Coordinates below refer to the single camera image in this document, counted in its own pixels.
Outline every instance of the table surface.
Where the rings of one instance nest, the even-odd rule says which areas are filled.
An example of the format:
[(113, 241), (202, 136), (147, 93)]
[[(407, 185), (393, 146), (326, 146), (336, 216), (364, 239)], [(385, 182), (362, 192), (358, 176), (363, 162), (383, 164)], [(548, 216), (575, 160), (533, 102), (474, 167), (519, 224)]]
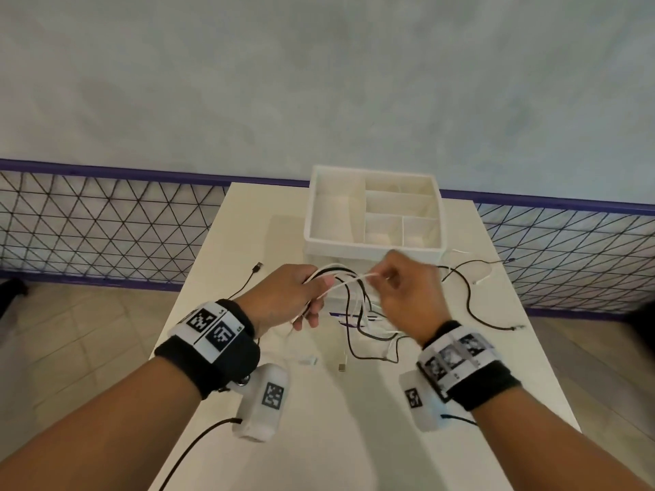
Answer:
[[(157, 344), (198, 304), (232, 295), (264, 263), (250, 285), (283, 263), (303, 262), (303, 223), (307, 189), (260, 184), (231, 185), (212, 228), (177, 298)], [(448, 264), (498, 255), (472, 202), (445, 199)], [(470, 264), (467, 277), (489, 272)], [(579, 430), (544, 351), (512, 284), (498, 264), (473, 287), (471, 308), (498, 325), (527, 325), (503, 332), (477, 324), (466, 312), (464, 283), (451, 276), (444, 283), (454, 318), (475, 327), (496, 346), (504, 362), (539, 401)], [(399, 364), (349, 358), (343, 360), (343, 328), (322, 317), (319, 328), (304, 328), (284, 337), (289, 325), (261, 339), (262, 363), (285, 364), (284, 356), (315, 355), (309, 367), (287, 361), (291, 386), (277, 434), (268, 443), (235, 438), (229, 426), (214, 429), (178, 467), (167, 490), (511, 490), (479, 429), (453, 421), (446, 429), (421, 433), (411, 421), (398, 376), (414, 368), (419, 347), (399, 345)], [(378, 343), (357, 340), (362, 352), (380, 353)], [(159, 486), (174, 462), (199, 433), (233, 417), (241, 397), (213, 393), (201, 403), (151, 489)], [(470, 416), (454, 402), (452, 413)]]

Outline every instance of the white organizer tray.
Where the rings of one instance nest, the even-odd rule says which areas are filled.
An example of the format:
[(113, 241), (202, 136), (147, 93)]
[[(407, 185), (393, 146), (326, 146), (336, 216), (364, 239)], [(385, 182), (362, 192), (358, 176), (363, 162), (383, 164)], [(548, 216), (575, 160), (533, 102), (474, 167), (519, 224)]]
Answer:
[(314, 166), (305, 253), (379, 261), (390, 249), (423, 263), (439, 262), (446, 230), (435, 178)]

